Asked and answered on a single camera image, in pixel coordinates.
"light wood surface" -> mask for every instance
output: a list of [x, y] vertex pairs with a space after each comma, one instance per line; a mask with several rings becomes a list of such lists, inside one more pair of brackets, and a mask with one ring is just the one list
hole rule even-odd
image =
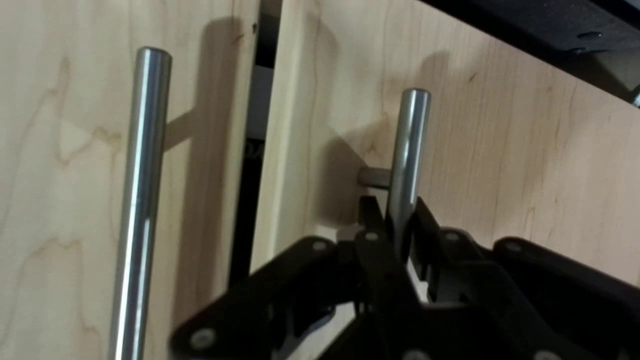
[[137, 46], [174, 54], [145, 359], [220, 294], [257, 3], [0, 3], [0, 359], [105, 359]]
[[254, 266], [354, 222], [404, 88], [431, 93], [420, 194], [482, 245], [523, 237], [640, 285], [640, 115], [413, 0], [285, 0]]

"metal door handle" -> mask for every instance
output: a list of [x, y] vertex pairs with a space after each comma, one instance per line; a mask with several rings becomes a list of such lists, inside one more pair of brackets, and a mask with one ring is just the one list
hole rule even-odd
[[139, 49], [127, 135], [110, 360], [142, 360], [171, 57]]

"cabinet door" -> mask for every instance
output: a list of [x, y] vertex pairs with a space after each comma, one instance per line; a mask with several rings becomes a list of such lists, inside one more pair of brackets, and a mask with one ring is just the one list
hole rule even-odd
[[105, 359], [137, 46], [174, 57], [145, 359], [225, 287], [257, 3], [0, 3], [0, 359]]
[[640, 113], [413, 0], [283, 0], [254, 265], [354, 222], [400, 94], [431, 93], [420, 197], [638, 285]]

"metal rod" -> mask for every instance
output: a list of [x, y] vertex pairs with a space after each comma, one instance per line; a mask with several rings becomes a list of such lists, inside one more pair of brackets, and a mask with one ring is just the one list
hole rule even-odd
[[139, 49], [127, 135], [112, 360], [142, 360], [171, 57]]
[[395, 132], [395, 150], [391, 164], [391, 181], [386, 203], [386, 218], [394, 251], [400, 261], [407, 258], [405, 226], [417, 203], [417, 177], [422, 160], [422, 139], [426, 130], [429, 94], [420, 88], [402, 93], [400, 122]]

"wood grain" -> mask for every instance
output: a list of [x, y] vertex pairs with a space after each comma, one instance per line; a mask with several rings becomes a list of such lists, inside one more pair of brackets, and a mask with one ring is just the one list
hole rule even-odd
[[482, 245], [525, 237], [640, 285], [640, 115], [413, 0], [281, 5], [254, 266], [354, 222], [404, 88], [434, 96], [420, 194]]
[[220, 294], [257, 3], [0, 3], [0, 359], [105, 359], [133, 54], [174, 54], [145, 359]]

